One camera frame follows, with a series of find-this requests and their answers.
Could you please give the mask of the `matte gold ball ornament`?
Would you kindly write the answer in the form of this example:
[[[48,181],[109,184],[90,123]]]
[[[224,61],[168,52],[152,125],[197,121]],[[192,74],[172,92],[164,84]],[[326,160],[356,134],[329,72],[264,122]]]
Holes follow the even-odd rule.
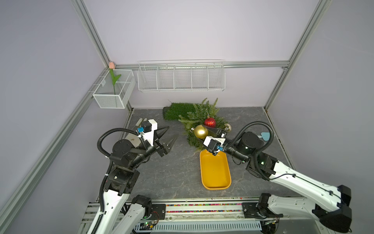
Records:
[[[194,128],[191,128],[191,132],[198,138],[198,139],[205,139],[208,136],[208,129],[203,125],[198,125]]]

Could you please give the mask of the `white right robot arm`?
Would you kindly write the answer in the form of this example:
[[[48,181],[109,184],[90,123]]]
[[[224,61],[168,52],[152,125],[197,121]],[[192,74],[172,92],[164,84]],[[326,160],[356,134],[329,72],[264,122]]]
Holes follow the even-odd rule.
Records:
[[[234,139],[227,139],[227,129],[199,125],[191,132],[203,147],[216,156],[226,153],[246,163],[253,176],[284,186],[301,195],[283,198],[262,193],[255,205],[243,205],[246,218],[281,218],[287,215],[304,216],[319,221],[324,227],[339,233],[351,231],[351,189],[345,185],[331,186],[293,170],[277,158],[264,153],[274,139],[272,127],[254,121],[243,127]]]

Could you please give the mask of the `shiny gold ball ornament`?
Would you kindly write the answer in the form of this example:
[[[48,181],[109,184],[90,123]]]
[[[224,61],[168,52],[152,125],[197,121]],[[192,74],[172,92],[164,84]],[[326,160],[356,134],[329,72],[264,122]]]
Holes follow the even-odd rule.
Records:
[[[225,123],[224,124],[224,130],[227,131],[227,132],[231,132],[232,131],[232,126],[229,123]]]

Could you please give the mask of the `red ribbed ball ornament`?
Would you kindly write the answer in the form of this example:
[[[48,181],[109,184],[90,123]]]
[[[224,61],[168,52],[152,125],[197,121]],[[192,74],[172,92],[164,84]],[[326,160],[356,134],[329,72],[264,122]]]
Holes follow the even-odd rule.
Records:
[[[207,127],[215,128],[217,126],[217,122],[216,122],[215,118],[208,117],[207,119],[205,119],[204,125],[207,126]]]

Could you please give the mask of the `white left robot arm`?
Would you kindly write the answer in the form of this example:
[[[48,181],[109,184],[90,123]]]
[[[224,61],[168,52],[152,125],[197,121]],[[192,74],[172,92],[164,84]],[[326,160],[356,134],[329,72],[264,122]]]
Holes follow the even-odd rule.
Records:
[[[129,234],[140,220],[153,215],[152,199],[146,196],[137,195],[126,210],[125,204],[139,178],[138,167],[148,162],[154,153],[163,157],[171,151],[178,136],[162,138],[168,129],[166,126],[156,130],[155,136],[152,137],[153,145],[146,142],[145,134],[125,128],[111,129],[98,139],[97,148],[110,160],[110,164],[99,189],[100,207],[88,233]],[[134,146],[129,140],[121,139],[114,144],[112,152],[109,153],[102,147],[102,142],[115,132],[135,135],[141,143]],[[124,217],[116,223],[118,215],[123,210],[126,211]]]

